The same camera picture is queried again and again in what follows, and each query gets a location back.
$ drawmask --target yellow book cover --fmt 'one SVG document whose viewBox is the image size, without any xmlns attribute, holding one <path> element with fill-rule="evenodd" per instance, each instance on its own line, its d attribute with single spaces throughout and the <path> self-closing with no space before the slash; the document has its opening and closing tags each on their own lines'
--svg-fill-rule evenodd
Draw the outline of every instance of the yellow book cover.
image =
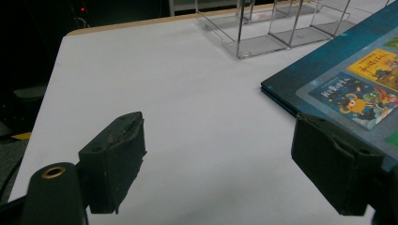
<svg viewBox="0 0 398 225">
<path fill-rule="evenodd" d="M 372 82 L 398 91 L 398 54 L 375 49 L 347 68 Z"/>
</svg>

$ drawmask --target brass ring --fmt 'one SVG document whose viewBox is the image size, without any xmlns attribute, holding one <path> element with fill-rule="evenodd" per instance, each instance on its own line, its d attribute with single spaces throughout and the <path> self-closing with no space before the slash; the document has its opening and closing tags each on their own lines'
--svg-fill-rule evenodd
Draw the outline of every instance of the brass ring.
<svg viewBox="0 0 398 225">
<path fill-rule="evenodd" d="M 44 173 L 41 174 L 41 177 L 43 177 L 44 179 L 53 179 L 57 176 L 62 175 L 62 173 L 64 173 L 67 169 L 65 167 L 52 167 L 50 169 L 48 169 L 47 171 L 45 171 Z"/>
</svg>

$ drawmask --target book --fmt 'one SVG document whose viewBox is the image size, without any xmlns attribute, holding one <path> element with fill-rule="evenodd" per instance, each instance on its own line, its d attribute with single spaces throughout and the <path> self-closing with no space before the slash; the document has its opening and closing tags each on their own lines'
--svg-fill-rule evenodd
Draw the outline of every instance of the book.
<svg viewBox="0 0 398 225">
<path fill-rule="evenodd" d="M 261 82 L 296 116 L 328 119 L 398 165 L 398 1 Z"/>
</svg>

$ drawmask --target table surface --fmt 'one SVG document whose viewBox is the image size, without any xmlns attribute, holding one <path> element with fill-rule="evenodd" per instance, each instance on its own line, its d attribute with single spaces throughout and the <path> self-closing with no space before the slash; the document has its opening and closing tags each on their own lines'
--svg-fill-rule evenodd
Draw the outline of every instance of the table surface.
<svg viewBox="0 0 398 225">
<path fill-rule="evenodd" d="M 77 163 L 115 118 L 140 111 L 141 171 L 119 215 L 88 213 L 90 224 L 370 224 L 371 207 L 339 216 L 299 169 L 295 118 L 260 91 L 323 43 L 238 60 L 184 19 L 64 37 L 10 199 L 35 171 Z"/>
</svg>

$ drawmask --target picture book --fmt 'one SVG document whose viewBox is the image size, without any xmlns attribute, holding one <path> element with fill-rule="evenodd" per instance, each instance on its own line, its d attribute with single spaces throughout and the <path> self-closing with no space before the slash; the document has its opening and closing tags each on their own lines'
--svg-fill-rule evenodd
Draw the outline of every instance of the picture book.
<svg viewBox="0 0 398 225">
<path fill-rule="evenodd" d="M 398 165 L 398 1 L 261 82 L 296 116 L 325 118 Z"/>
</svg>

